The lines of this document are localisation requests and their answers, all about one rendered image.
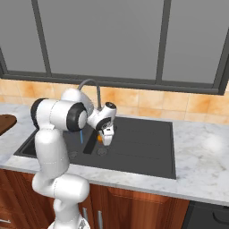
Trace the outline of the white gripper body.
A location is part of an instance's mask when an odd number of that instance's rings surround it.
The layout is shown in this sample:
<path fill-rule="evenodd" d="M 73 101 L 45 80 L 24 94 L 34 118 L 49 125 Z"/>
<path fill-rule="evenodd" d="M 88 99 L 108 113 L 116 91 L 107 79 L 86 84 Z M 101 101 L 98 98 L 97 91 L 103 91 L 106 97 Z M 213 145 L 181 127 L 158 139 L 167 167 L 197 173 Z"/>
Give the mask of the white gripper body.
<path fill-rule="evenodd" d="M 114 127 L 110 126 L 102 131 L 102 141 L 105 146 L 109 146 L 114 136 Z"/>

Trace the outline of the black kitchen sink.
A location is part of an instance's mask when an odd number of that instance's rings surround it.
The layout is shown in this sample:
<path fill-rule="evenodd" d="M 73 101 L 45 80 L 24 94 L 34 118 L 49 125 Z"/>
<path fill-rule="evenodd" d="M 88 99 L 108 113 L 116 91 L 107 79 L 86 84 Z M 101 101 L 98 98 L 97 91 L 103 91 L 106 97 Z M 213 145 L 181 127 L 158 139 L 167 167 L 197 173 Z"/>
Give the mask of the black kitchen sink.
<path fill-rule="evenodd" d="M 175 179 L 174 135 L 170 122 L 127 117 L 114 119 L 114 137 L 109 146 L 97 140 L 90 126 L 79 132 L 65 131 L 70 162 L 121 172 Z"/>

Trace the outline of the grey curved sink faucet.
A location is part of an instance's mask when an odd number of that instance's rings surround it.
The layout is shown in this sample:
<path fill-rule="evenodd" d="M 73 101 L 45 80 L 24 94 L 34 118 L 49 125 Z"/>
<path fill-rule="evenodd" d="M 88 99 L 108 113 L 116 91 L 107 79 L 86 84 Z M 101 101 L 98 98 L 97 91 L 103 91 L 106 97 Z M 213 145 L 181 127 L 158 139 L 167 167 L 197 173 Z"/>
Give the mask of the grey curved sink faucet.
<path fill-rule="evenodd" d="M 78 86 L 78 90 L 81 90 L 83 88 L 84 85 L 86 85 L 88 82 L 93 82 L 97 88 L 97 99 L 98 99 L 98 110 L 102 109 L 101 106 L 101 95 L 100 95 L 100 87 L 98 85 L 98 83 L 93 80 L 93 79 L 86 79 L 84 81 L 81 82 L 81 84 Z"/>

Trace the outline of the brown wooden cutting board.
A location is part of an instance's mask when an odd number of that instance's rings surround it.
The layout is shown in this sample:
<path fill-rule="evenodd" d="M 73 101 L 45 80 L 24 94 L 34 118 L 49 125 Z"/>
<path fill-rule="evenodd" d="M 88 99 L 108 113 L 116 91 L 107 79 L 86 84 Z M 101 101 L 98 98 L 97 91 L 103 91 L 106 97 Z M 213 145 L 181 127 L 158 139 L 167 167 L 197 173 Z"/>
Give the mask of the brown wooden cutting board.
<path fill-rule="evenodd" d="M 11 129 L 17 123 L 17 119 L 11 114 L 0 114 L 0 136 Z"/>

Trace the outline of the wooden cupboard door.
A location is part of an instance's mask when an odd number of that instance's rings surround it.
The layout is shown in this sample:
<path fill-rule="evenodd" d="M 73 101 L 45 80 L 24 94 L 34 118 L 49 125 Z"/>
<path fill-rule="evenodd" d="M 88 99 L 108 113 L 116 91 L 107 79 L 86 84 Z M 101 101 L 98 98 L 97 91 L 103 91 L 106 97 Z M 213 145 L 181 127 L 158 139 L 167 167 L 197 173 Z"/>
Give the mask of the wooden cupboard door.
<path fill-rule="evenodd" d="M 55 211 L 53 210 L 54 199 L 41 196 L 32 189 L 33 177 L 33 174 L 21 174 L 21 178 L 26 190 L 25 195 L 27 197 L 28 205 L 34 212 L 34 216 L 38 221 L 38 225 L 41 229 L 47 229 L 55 220 Z M 90 196 L 88 196 L 82 203 L 79 204 L 81 213 L 82 208 L 87 209 L 90 228 L 95 229 L 93 207 Z"/>
<path fill-rule="evenodd" d="M 90 185 L 95 227 L 103 229 L 182 229 L 189 201 L 139 191 Z"/>

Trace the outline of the dark grey framed window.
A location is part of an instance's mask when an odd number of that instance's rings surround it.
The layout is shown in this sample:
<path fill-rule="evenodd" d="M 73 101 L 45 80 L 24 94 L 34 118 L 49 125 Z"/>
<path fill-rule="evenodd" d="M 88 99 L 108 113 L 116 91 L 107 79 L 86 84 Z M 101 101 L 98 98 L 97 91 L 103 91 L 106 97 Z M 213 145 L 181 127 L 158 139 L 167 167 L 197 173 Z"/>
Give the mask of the dark grey framed window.
<path fill-rule="evenodd" d="M 0 0 L 0 78 L 222 95 L 229 0 Z"/>

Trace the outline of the wooden drawer front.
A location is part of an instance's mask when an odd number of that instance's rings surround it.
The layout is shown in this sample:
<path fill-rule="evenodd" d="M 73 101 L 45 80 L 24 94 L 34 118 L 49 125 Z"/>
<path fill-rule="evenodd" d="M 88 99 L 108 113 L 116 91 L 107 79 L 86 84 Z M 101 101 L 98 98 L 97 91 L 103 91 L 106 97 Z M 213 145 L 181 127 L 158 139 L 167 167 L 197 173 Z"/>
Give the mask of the wooden drawer front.
<path fill-rule="evenodd" d="M 28 222 L 21 212 L 21 207 L 6 174 L 0 170 L 0 219 L 10 220 L 10 224 L 1 223 L 8 229 L 28 229 Z"/>

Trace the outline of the black dishwasher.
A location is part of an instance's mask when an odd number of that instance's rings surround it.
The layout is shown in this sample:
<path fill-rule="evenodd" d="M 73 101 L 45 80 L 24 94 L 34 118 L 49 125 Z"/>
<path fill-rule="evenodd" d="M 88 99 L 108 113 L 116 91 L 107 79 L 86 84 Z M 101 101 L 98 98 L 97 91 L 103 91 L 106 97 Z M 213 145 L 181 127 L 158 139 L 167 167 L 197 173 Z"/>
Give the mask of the black dishwasher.
<path fill-rule="evenodd" d="M 229 207 L 191 201 L 182 229 L 229 229 Z"/>

